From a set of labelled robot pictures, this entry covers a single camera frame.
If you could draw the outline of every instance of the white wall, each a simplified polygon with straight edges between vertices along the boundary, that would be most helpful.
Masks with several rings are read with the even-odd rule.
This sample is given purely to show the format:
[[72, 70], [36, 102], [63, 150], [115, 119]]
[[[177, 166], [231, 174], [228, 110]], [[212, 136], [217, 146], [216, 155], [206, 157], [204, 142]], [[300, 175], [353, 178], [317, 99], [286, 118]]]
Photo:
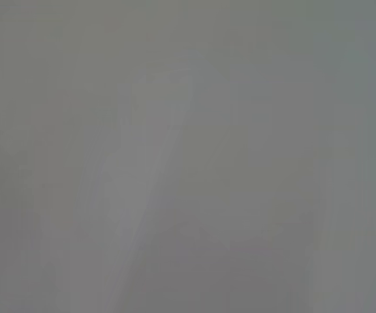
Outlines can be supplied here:
[[376, 312], [354, 2], [0, 0], [0, 312]]

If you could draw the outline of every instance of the gray background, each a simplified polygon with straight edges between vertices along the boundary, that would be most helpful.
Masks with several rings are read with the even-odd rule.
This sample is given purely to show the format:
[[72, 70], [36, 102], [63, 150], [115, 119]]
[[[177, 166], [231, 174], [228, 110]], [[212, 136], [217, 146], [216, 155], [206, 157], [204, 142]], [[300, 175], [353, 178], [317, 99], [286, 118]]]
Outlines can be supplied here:
[[0, 312], [376, 312], [376, 1], [0, 0]]

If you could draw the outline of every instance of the gray wall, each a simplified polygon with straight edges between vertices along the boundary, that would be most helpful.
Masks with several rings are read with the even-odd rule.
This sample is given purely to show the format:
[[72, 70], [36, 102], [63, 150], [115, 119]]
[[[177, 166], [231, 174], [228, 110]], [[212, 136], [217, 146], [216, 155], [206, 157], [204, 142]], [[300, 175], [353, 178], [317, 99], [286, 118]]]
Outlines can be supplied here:
[[0, 0], [0, 312], [376, 312], [376, 2]]

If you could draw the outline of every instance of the gray surface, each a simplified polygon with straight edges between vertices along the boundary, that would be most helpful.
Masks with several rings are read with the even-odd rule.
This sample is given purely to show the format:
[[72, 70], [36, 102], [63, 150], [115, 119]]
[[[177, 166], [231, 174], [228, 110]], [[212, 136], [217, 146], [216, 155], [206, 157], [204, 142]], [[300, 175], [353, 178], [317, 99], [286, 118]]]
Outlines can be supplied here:
[[0, 0], [0, 313], [376, 312], [376, 1]]

